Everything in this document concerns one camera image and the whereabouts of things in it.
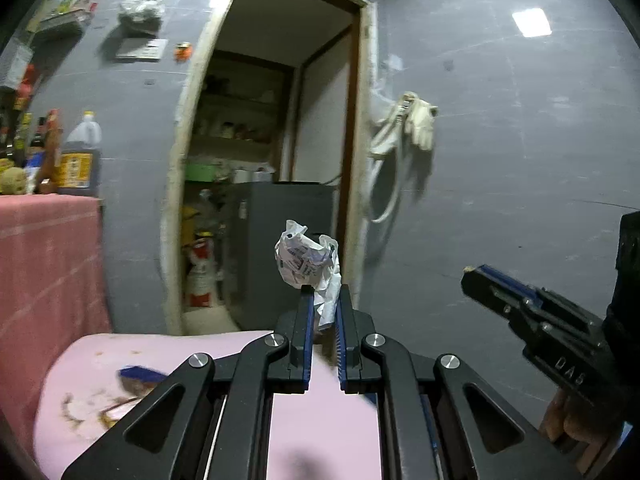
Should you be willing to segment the person's right hand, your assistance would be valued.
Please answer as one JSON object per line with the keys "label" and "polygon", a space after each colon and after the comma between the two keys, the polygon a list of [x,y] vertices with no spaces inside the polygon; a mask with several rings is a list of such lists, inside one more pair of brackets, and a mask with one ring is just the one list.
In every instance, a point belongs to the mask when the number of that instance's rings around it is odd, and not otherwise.
{"label": "person's right hand", "polygon": [[539,431],[553,443],[567,436],[586,444],[589,451],[600,451],[620,437],[623,426],[609,411],[598,411],[558,389],[544,412]]}

